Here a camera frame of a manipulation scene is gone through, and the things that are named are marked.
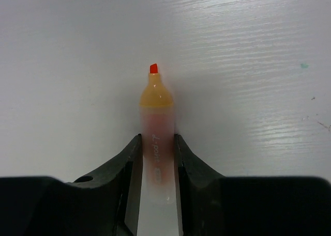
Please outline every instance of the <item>clamp jaw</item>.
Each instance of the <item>clamp jaw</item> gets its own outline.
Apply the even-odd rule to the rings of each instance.
[[[179,235],[331,233],[331,185],[313,177],[219,174],[175,135]],[[137,235],[142,142],[73,183],[0,178],[3,235]]]

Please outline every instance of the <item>white painted wood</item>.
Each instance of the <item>white painted wood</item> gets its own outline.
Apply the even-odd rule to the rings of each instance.
[[[330,10],[331,0],[0,0],[0,175],[71,181],[117,154],[139,133],[157,62],[178,131],[217,171],[331,180]],[[174,235],[174,207],[144,192],[139,234]]]

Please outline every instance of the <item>translucent highlighter barrel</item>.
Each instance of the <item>translucent highlighter barrel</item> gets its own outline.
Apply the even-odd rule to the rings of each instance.
[[[144,169],[150,198],[156,203],[174,201],[173,107],[140,108]]]
[[[175,200],[174,104],[156,64],[151,65],[139,106],[148,193],[156,203],[171,203]]]

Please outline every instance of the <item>small dark speck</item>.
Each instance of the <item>small dark speck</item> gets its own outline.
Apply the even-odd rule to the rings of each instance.
[[[326,125],[324,125],[323,123],[321,123],[321,122],[317,122],[319,125],[322,125],[323,127],[325,127],[326,129],[328,129],[329,130],[329,132],[330,132],[330,129],[331,129],[331,125],[330,126],[326,126]]]

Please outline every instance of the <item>orange highlighter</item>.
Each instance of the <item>orange highlighter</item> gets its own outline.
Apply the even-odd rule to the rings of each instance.
[[[155,203],[172,203],[175,199],[174,103],[156,64],[150,66],[148,85],[139,107],[148,194]]]

